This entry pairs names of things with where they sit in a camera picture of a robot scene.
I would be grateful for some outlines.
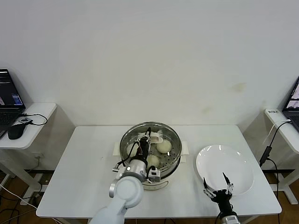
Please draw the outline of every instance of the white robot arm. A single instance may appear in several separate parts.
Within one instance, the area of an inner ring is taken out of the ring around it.
[[[112,199],[108,207],[104,207],[92,218],[90,224],[123,224],[124,216],[129,208],[139,204],[143,196],[142,182],[160,181],[160,171],[150,167],[146,172],[147,156],[150,151],[150,128],[145,135],[137,140],[136,156],[132,157],[127,167],[118,168],[120,164],[129,159],[133,147],[125,160],[116,164],[113,171],[117,172],[115,180],[109,189],[109,196]]]
[[[123,224],[127,209],[135,207],[142,199],[143,186],[136,177],[121,178],[115,186],[114,197],[92,218],[90,224]]]

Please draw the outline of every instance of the laptop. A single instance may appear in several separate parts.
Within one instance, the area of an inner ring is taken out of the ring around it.
[[[282,112],[299,131],[299,78]]]
[[[7,69],[0,69],[0,138],[25,110]]]

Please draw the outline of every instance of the laptop screen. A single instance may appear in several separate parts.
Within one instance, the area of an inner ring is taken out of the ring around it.
[[[23,106],[21,98],[7,70],[0,70],[0,107]]]
[[[285,110],[299,110],[299,79],[285,105]]]

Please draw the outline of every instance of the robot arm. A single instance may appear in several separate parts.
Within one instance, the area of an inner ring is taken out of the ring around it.
[[[233,183],[223,173],[224,179],[228,185],[226,189],[211,191],[204,178],[204,193],[218,204],[220,214],[219,218],[223,224],[240,224],[237,213],[233,211],[232,205],[229,200],[232,198]]]
[[[123,224],[124,216],[129,208],[133,208],[139,204],[143,196],[144,181],[160,181],[160,171],[157,168],[150,168],[146,172],[148,165],[146,159],[150,151],[150,128],[145,135],[134,144],[138,144],[139,148],[134,157],[131,158],[127,167],[118,168],[120,164],[129,159],[134,145],[126,158],[120,161],[113,168],[117,172],[115,180],[109,189],[111,203],[102,209],[91,219],[90,224]]]
[[[121,178],[115,185],[114,197],[109,206],[99,210],[90,224],[123,224],[127,210],[138,205],[142,196],[143,186],[137,178]]]

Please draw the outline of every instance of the steamed bun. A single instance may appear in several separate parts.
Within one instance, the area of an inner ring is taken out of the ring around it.
[[[146,160],[148,162],[147,168],[150,168],[151,166],[154,166],[154,167],[158,168],[158,166],[160,164],[159,158],[156,157],[155,155],[149,155]]]
[[[133,146],[133,144],[130,144],[130,145],[128,145],[128,147],[127,147],[127,154],[128,154],[128,155],[129,155],[129,153],[130,153],[130,151],[131,151],[132,146]],[[136,155],[138,147],[139,147],[139,146],[138,146],[137,144],[134,145],[134,148],[133,148],[133,150],[132,150],[132,152],[131,152],[130,157],[133,157],[133,156]]]
[[[171,143],[170,141],[166,140],[166,139],[163,139],[163,142],[162,143],[158,143],[157,144],[157,150],[160,152],[160,153],[168,153],[171,151]]]

